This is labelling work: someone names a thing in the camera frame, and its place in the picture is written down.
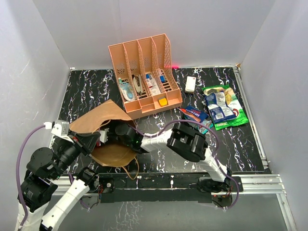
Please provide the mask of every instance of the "paper bag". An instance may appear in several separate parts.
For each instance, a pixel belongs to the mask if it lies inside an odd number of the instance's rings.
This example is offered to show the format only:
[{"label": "paper bag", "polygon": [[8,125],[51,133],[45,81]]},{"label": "paper bag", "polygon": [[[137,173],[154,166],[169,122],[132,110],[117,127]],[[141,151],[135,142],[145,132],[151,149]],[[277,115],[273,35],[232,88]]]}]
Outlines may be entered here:
[{"label": "paper bag", "polygon": [[[123,120],[134,126],[132,119],[112,100],[108,100],[71,123],[70,129],[77,133],[92,133],[109,120]],[[126,166],[135,156],[134,151],[119,143],[95,147],[92,152],[92,158],[97,163],[111,167]]]}]

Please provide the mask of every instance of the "desk file organizer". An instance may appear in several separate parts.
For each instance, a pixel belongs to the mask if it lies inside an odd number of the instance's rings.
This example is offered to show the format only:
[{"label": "desk file organizer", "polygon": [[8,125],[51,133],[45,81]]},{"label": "desk file organizer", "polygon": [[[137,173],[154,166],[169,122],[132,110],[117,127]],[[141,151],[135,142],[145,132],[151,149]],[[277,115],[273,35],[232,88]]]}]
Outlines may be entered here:
[{"label": "desk file organizer", "polygon": [[[128,81],[136,96],[136,100],[126,101],[120,93],[126,113],[132,119],[182,105],[181,91],[172,75],[170,41],[165,34],[119,43],[108,48],[118,87],[119,78]],[[151,94],[146,83],[148,73],[155,78],[160,94]],[[131,75],[141,75],[143,93],[137,94]],[[161,75],[165,76],[164,83],[160,80]],[[161,106],[158,100],[164,97],[167,99],[167,105]]]}]

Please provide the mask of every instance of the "white enclosure wall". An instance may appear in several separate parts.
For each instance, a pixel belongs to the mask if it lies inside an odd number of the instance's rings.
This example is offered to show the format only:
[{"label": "white enclosure wall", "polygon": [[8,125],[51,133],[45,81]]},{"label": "white enclosure wall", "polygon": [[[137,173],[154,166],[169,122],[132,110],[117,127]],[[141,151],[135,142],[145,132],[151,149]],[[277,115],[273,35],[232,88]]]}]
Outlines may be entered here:
[{"label": "white enclosure wall", "polygon": [[308,2],[276,1],[244,59],[242,78],[271,168],[307,230]]},{"label": "white enclosure wall", "polygon": [[179,66],[241,63],[274,0],[33,0],[69,67],[111,68],[108,45],[166,33]]},{"label": "white enclosure wall", "polygon": [[[0,1],[0,230],[14,230],[17,218],[15,163],[26,135],[57,118],[69,68],[31,0]],[[47,146],[42,130],[30,139],[21,163]]]}]

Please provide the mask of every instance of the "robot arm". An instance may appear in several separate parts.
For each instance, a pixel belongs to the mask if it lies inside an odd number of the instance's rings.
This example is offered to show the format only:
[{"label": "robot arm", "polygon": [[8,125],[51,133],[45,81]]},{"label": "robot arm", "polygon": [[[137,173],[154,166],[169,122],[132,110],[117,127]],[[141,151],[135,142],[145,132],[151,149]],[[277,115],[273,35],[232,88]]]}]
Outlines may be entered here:
[{"label": "robot arm", "polygon": [[160,135],[140,134],[126,123],[113,121],[100,131],[102,143],[110,140],[121,142],[129,146],[136,153],[148,153],[154,150],[169,148],[184,159],[199,163],[206,170],[211,179],[200,182],[200,190],[218,193],[228,191],[230,187],[231,171],[216,160],[205,140],[205,135],[193,129],[188,124],[176,123],[172,129]]},{"label": "robot arm", "polygon": [[79,201],[89,191],[95,191],[99,186],[99,175],[89,168],[84,168],[69,190],[58,203],[43,216],[43,213],[57,189],[51,180],[58,179],[81,153],[90,155],[100,134],[77,134],[69,130],[69,123],[57,120],[45,123],[46,129],[60,137],[58,148],[54,152],[49,148],[39,148],[31,156],[27,164],[25,181],[21,185],[23,199],[26,203],[28,216],[19,200],[19,214],[16,231],[56,231],[61,222]]},{"label": "robot arm", "polygon": [[218,193],[222,190],[228,191],[230,188],[230,180],[226,175],[231,176],[231,171],[212,156],[205,135],[183,123],[175,124],[172,129],[160,135],[141,135],[120,121],[112,121],[100,132],[93,134],[72,132],[69,130],[69,123],[61,120],[45,126],[52,128],[51,133],[61,140],[55,152],[49,148],[37,149],[26,166],[27,174],[21,188],[28,216],[24,221],[25,212],[19,200],[16,231],[58,230],[78,200],[87,192],[98,189],[98,174],[89,168],[84,168],[59,202],[50,212],[43,215],[52,194],[58,187],[51,180],[63,175],[81,153],[85,156],[90,155],[98,139],[103,144],[109,141],[123,143],[139,154],[170,148],[184,159],[198,162],[209,173],[211,179],[199,180],[200,191]]}]

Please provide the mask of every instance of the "black table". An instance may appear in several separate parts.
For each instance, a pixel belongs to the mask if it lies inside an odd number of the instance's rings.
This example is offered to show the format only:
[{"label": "black table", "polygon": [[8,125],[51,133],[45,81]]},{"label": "black table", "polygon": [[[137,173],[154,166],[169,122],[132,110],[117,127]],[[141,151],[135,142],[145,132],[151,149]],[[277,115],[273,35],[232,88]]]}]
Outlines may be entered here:
[{"label": "black table", "polygon": [[[244,111],[246,112],[236,82],[232,67],[227,68],[179,68],[173,69],[173,76],[182,90],[183,105],[192,105],[200,110],[205,110],[201,103],[204,100],[201,88],[219,84],[229,84]],[[187,76],[197,78],[194,94],[184,93]],[[59,119],[70,123],[101,103],[112,99],[121,108],[123,103],[115,81],[113,70],[79,70],[70,73],[64,101]],[[164,125],[174,119],[180,118],[179,109],[172,109],[136,119],[136,126],[143,132],[155,133]],[[262,172],[264,171],[257,144],[250,124],[239,127],[225,128],[217,131],[220,139],[220,149],[217,156],[220,162],[227,165],[233,172]],[[210,148],[215,147],[215,138],[207,133],[207,142]],[[188,162],[171,150],[160,150],[150,154],[138,155],[141,173],[182,173],[202,172],[196,163]],[[98,173],[120,173],[121,168],[102,167],[90,157],[80,155],[71,165],[69,172],[78,173],[82,168],[89,166]],[[128,170],[136,172],[137,165],[132,161]]]}]

